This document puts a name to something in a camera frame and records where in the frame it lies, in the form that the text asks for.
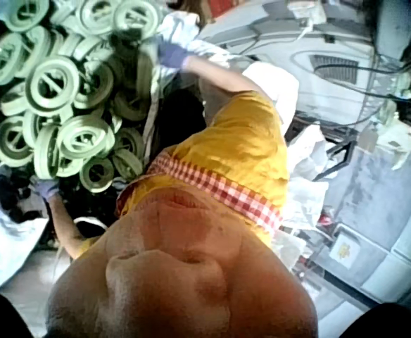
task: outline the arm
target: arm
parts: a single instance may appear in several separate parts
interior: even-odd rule
[[[187,56],[182,69],[202,77],[212,85],[229,93],[254,91],[266,96],[264,91],[246,76],[198,56]]]
[[[160,63],[165,67],[181,69],[211,82],[229,93],[258,92],[270,100],[266,93],[246,76],[223,68],[199,56],[190,54],[186,49],[169,42],[160,43]]]
[[[80,247],[85,238],[77,229],[76,224],[66,211],[62,198],[59,194],[54,194],[48,199],[51,209],[53,226],[56,229],[57,238],[61,246],[65,248],[68,254],[77,258],[79,256]]]
[[[32,178],[31,181],[34,190],[49,204],[53,226],[56,229],[57,238],[61,246],[65,248],[71,257],[77,258],[80,254],[84,237],[72,221],[61,196],[58,194],[58,181],[38,180],[36,178]]]

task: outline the yellow shirt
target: yellow shirt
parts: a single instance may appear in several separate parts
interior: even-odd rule
[[[281,121],[273,103],[259,93],[237,94],[217,113],[210,127],[166,150],[177,160],[209,169],[263,195],[279,209],[284,205],[289,174]],[[139,181],[121,215],[154,189],[179,184],[185,185],[169,175]],[[270,236],[263,228],[241,215],[239,217],[270,245]],[[93,239],[85,242],[82,252],[92,242]]]

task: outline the white plastic bag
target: white plastic bag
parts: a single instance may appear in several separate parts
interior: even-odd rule
[[[271,241],[271,249],[288,270],[291,270],[305,249],[304,239],[276,230]]]
[[[321,215],[328,182],[313,182],[328,162],[327,142],[318,125],[305,128],[287,149],[290,181],[282,209],[284,227],[313,230]]]

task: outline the purple glove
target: purple glove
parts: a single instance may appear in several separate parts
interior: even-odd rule
[[[58,193],[58,180],[39,180],[32,177],[31,183],[35,192],[46,201]]]
[[[190,53],[177,44],[161,41],[159,43],[160,64],[169,68],[182,69]]]

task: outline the hand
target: hand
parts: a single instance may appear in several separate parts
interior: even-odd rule
[[[30,182],[35,192],[46,201],[55,194],[58,194],[58,180],[39,180],[36,177],[32,177]]]
[[[165,67],[182,69],[189,55],[190,52],[177,44],[165,41],[159,43],[160,64]]]

